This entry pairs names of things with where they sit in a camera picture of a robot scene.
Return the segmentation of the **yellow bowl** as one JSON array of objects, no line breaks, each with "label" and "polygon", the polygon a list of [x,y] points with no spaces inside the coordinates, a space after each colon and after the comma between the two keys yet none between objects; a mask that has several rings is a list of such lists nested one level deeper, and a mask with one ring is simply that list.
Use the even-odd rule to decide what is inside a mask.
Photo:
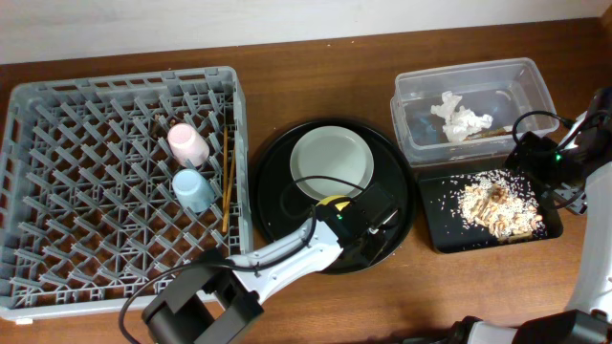
[{"label": "yellow bowl", "polygon": [[317,206],[329,205],[337,211],[342,211],[346,206],[351,204],[352,201],[353,199],[348,196],[335,195],[335,196],[326,197],[323,200],[319,201],[317,203]]}]

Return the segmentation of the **gold foil wrapper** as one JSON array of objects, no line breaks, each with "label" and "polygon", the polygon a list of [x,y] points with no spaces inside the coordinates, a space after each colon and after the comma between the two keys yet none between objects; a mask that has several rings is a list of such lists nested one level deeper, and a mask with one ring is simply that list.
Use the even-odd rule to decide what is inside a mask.
[{"label": "gold foil wrapper", "polygon": [[504,126],[494,130],[481,131],[468,136],[468,140],[481,140],[486,138],[509,135],[513,130],[512,126]]}]

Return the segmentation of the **food scraps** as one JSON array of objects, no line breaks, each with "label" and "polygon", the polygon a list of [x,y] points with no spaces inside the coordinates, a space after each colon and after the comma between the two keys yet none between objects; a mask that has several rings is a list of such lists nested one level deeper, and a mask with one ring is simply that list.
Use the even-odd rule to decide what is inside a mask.
[{"label": "food scraps", "polygon": [[461,174],[442,187],[432,204],[459,222],[461,234],[473,229],[509,243],[545,230],[534,188],[522,175],[505,169]]}]

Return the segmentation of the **grey plate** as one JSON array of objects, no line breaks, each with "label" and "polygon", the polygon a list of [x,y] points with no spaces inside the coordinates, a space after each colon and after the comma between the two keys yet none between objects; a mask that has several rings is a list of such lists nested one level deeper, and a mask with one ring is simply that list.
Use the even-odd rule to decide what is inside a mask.
[{"label": "grey plate", "polygon": [[297,180],[326,176],[348,182],[310,179],[297,184],[307,196],[321,201],[329,196],[356,197],[357,186],[366,188],[374,174],[374,157],[365,140],[340,126],[321,126],[308,131],[295,144],[290,157],[290,171]]}]

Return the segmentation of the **white napkin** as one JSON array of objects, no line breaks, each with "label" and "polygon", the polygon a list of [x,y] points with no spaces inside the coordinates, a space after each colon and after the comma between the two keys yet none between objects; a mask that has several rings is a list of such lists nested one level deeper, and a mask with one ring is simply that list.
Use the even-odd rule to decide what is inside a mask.
[{"label": "white napkin", "polygon": [[441,105],[432,105],[430,113],[445,122],[442,129],[449,142],[461,142],[492,126],[492,116],[477,116],[471,109],[459,105],[462,96],[451,91],[441,94]]}]

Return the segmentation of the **blue cup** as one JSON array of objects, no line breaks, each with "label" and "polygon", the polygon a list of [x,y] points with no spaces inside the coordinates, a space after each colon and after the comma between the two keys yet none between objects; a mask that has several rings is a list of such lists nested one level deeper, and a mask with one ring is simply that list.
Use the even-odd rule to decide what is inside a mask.
[{"label": "blue cup", "polygon": [[194,213],[206,211],[216,198],[208,180],[193,169],[179,171],[171,185],[179,204]]}]

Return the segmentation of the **pink cup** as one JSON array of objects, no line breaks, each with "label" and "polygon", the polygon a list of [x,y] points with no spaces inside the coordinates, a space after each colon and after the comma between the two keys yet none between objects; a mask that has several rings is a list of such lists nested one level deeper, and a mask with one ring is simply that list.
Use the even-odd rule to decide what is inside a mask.
[{"label": "pink cup", "polygon": [[178,123],[167,134],[168,144],[175,160],[184,167],[190,161],[195,167],[202,165],[209,156],[209,146],[199,132],[191,125]]}]

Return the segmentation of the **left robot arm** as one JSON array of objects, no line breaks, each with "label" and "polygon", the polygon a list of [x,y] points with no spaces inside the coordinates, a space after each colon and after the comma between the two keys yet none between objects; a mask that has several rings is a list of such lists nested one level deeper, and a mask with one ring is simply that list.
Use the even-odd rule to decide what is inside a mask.
[{"label": "left robot arm", "polygon": [[343,253],[371,265],[398,213],[378,184],[355,198],[327,197],[297,230],[259,250],[203,254],[144,309],[142,320],[158,343],[236,343],[261,317],[264,302],[295,280],[327,269]]}]

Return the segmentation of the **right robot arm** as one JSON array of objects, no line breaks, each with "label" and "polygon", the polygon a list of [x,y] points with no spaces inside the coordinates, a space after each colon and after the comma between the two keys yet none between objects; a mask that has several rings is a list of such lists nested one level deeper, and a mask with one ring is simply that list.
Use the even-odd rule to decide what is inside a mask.
[{"label": "right robot arm", "polygon": [[443,343],[608,343],[611,340],[611,90],[599,89],[587,111],[567,120],[568,135],[555,143],[527,132],[515,136],[504,165],[541,187],[551,209],[553,191],[577,184],[587,201],[579,279],[565,312],[517,328],[467,316],[441,337]]}]

